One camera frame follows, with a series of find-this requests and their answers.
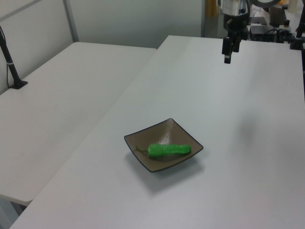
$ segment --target square plate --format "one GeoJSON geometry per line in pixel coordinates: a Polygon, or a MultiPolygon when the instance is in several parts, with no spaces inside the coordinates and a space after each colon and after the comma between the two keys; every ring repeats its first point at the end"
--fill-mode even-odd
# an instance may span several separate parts
{"type": "Polygon", "coordinates": [[[172,118],[136,133],[126,135],[124,139],[139,162],[152,173],[177,165],[203,149],[203,146],[172,118]],[[191,146],[191,152],[186,155],[170,155],[155,159],[148,157],[148,154],[145,152],[136,150],[136,146],[140,149],[147,149],[152,143],[188,144],[191,146]]]}

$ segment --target white table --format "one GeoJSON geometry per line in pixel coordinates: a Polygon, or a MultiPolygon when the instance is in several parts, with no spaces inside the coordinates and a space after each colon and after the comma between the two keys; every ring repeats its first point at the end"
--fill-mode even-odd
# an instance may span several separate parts
{"type": "Polygon", "coordinates": [[[0,198],[28,205],[155,49],[74,43],[0,96],[0,198]]]}
{"type": "Polygon", "coordinates": [[[301,53],[221,48],[168,37],[11,229],[304,228],[301,53]],[[169,117],[204,150],[150,173],[123,137],[169,117]]]}

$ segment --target white wall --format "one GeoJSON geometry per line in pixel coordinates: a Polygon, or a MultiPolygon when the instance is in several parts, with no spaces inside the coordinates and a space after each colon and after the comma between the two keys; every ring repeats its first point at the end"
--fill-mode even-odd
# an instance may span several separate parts
{"type": "Polygon", "coordinates": [[[202,2],[67,0],[79,41],[150,48],[168,35],[200,37],[202,2]]]}
{"type": "Polygon", "coordinates": [[[34,0],[0,0],[0,18],[34,2],[34,0]]]}
{"type": "MultiPolygon", "coordinates": [[[[62,0],[39,1],[0,21],[0,25],[20,78],[72,44],[62,0]]],[[[6,61],[0,52],[0,94],[5,90],[6,61]]]]}

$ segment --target pepper stem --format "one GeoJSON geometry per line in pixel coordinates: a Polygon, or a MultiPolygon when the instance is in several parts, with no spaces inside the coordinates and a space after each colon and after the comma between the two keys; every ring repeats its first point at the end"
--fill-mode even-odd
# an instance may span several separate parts
{"type": "Polygon", "coordinates": [[[147,153],[147,149],[140,149],[138,146],[135,146],[135,149],[138,150],[138,151],[147,153]]]}

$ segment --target green pepper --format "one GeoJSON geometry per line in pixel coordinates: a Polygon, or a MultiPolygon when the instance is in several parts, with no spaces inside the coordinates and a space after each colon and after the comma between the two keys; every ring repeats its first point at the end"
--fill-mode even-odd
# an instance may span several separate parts
{"type": "Polygon", "coordinates": [[[141,152],[147,152],[149,157],[160,157],[172,154],[189,154],[191,152],[191,147],[189,145],[175,145],[175,144],[150,144],[147,150],[137,150],[141,152]]]}

